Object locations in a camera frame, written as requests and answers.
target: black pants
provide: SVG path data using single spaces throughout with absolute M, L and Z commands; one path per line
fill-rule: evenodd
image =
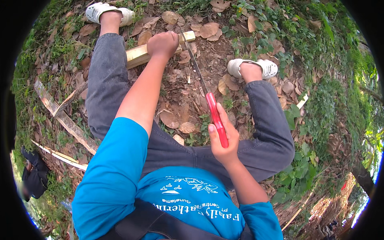
M 122 36 L 107 33 L 98 39 L 93 52 L 86 108 L 91 132 L 101 140 L 107 134 L 129 90 L 124 44 Z M 238 157 L 251 175 L 257 181 L 262 181 L 292 162 L 295 147 L 273 86 L 266 81 L 253 81 L 245 86 L 245 91 L 249 96 L 256 134 L 254 140 L 240 141 Z M 211 146 L 181 146 L 154 122 L 141 177 L 167 166 L 208 170 L 227 189 L 233 189 L 228 172 L 213 156 Z

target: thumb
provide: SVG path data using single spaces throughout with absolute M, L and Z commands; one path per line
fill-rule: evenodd
M 216 147 L 218 145 L 221 146 L 220 138 L 218 136 L 218 132 L 216 126 L 214 124 L 208 125 L 209 138 L 211 139 L 211 146 Z

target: wooden plank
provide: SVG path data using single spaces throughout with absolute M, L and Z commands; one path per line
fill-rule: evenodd
M 44 85 L 37 80 L 35 83 L 35 90 L 43 102 L 44 106 L 53 113 L 59 108 L 59 104 L 53 99 L 49 92 L 45 89 Z M 93 155 L 96 154 L 97 145 L 95 141 L 91 138 L 85 139 L 83 130 L 72 121 L 72 119 L 64 112 L 58 113 L 56 119 L 62 124 L 62 126 L 72 134 L 77 141 L 79 141 L 83 146 Z
M 195 40 L 195 33 L 193 31 L 188 31 L 184 33 L 185 38 L 187 41 L 193 41 Z M 181 36 L 181 33 L 179 34 L 179 44 L 184 43 L 183 36 Z M 181 46 L 177 48 L 175 53 L 181 52 Z M 147 51 L 147 45 L 144 44 L 142 46 L 138 46 L 132 49 L 129 49 L 126 51 L 127 54 L 127 69 L 139 66 L 141 64 L 149 62 L 151 57 L 148 55 Z
M 80 94 L 84 92 L 85 89 L 88 88 L 88 81 L 84 82 L 78 89 L 75 89 L 71 95 L 67 97 L 67 99 L 64 100 L 60 104 L 60 106 L 53 112 L 53 117 L 55 118 L 58 113 L 62 112 L 66 107 L 68 107 L 73 100 L 76 100 L 79 98 Z
M 56 152 L 50 148 L 46 148 L 46 147 L 43 147 L 42 145 L 38 144 L 37 142 L 35 142 L 34 140 L 31 139 L 31 141 L 36 144 L 36 146 L 38 146 L 39 148 L 41 148 L 42 150 L 46 151 L 47 153 L 51 154 L 52 156 L 62 160 L 63 162 L 66 162 L 68 163 L 69 165 L 72 165 L 74 167 L 77 167 L 81 170 L 87 170 L 87 167 L 88 167 L 88 164 L 79 164 L 79 163 L 76 163 L 76 162 L 73 162 L 67 158 L 71 158 L 71 157 L 68 157 L 62 153 L 59 153 L 59 152 Z

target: white shoe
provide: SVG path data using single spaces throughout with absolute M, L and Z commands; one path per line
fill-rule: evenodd
M 262 79 L 269 79 L 277 74 L 278 67 L 277 65 L 270 60 L 257 60 L 257 62 L 252 60 L 244 60 L 241 58 L 233 59 L 229 61 L 227 65 L 228 73 L 235 78 L 242 78 L 240 74 L 240 64 L 242 63 L 254 63 L 259 65 L 263 69 Z
M 133 18 L 135 17 L 135 12 L 126 8 L 117 8 L 114 6 L 110 6 L 108 3 L 99 2 L 92 4 L 91 6 L 87 7 L 87 10 L 85 10 L 85 15 L 90 21 L 100 24 L 99 18 L 101 14 L 111 10 L 121 11 L 122 19 L 120 26 L 132 24 Z

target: red handle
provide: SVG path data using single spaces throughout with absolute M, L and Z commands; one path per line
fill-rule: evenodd
M 227 134 L 225 133 L 223 123 L 221 122 L 220 115 L 216 107 L 215 96 L 213 93 L 207 93 L 207 95 L 205 96 L 205 99 L 207 100 L 209 111 L 211 112 L 211 121 L 213 121 L 214 125 L 216 126 L 218 136 L 220 138 L 221 146 L 223 148 L 227 148 L 228 147 Z

